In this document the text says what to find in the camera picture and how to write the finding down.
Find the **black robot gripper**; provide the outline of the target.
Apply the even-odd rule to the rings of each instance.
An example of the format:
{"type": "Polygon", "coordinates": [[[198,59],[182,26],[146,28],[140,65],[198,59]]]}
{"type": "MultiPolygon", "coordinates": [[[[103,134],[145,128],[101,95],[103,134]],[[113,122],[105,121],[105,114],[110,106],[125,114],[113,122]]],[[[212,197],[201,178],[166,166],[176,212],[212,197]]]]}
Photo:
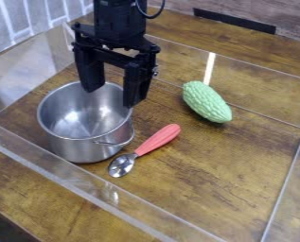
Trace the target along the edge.
{"type": "Polygon", "coordinates": [[[93,0],[94,24],[75,22],[71,29],[81,86],[93,93],[105,85],[105,63],[125,67],[123,106],[148,97],[160,47],[146,37],[148,0],[93,0]]]}

